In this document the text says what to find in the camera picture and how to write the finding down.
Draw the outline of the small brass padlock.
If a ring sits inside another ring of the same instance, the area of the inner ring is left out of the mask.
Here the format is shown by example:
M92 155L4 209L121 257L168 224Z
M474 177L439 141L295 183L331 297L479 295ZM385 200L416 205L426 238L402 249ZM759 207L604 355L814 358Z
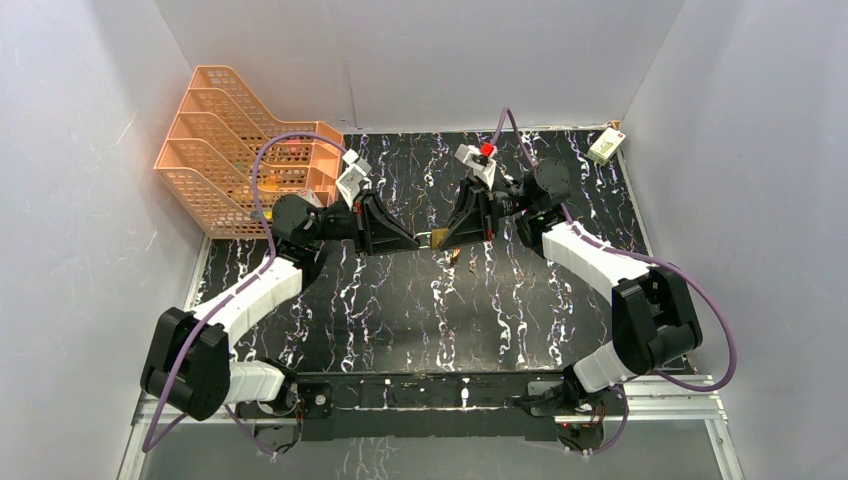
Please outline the small brass padlock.
M416 233L415 239L419 244L419 249L443 251L443 243L448 233L448 228L435 228L431 231Z

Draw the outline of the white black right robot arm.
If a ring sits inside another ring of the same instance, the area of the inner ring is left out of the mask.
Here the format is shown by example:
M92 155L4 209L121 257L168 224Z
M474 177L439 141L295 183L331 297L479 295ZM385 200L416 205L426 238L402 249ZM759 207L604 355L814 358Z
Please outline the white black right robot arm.
M566 366L562 381L515 404L534 416L590 413L603 394L699 347L703 334L687 282L668 267L617 254L564 213L569 168L546 158L522 179L503 176L482 154L464 160L462 180L442 251L491 241L510 217L522 244L578 276L611 307L612 334L586 357Z

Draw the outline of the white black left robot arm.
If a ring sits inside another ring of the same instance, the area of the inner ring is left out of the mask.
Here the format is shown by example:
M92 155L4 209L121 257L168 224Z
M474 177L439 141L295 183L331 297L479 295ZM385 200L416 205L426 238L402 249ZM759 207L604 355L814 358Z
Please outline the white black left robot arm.
M157 321L140 378L143 392L195 419L224 405L260 402L275 416L299 400L290 371L272 360L234 361L241 337L279 305L298 297L320 274L331 241L353 242L365 256L415 251L419 237L390 215L372 190L351 203L318 207L287 194L271 209L274 250L251 274L189 310L172 307Z

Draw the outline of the white red small box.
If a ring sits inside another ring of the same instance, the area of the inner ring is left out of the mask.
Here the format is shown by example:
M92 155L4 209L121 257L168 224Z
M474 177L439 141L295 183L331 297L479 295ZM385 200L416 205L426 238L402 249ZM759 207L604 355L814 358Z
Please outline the white red small box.
M301 190L298 196L308 202L310 205L313 205L316 208L323 208L324 204L321 199L317 196L317 194L311 189Z

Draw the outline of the white green small box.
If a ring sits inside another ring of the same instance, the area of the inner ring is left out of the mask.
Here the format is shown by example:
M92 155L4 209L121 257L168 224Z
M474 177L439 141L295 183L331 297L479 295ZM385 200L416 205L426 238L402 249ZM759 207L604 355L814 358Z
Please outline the white green small box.
M597 164L606 164L626 139L620 130L608 127L590 146L587 157Z

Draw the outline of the orange plastic file rack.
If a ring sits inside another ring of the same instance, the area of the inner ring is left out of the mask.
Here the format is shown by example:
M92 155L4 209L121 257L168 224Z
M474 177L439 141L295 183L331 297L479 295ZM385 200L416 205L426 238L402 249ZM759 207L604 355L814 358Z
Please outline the orange plastic file rack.
M277 119L231 67L199 66L154 168L210 238L259 239L257 203L304 189L336 200L343 141L325 122Z

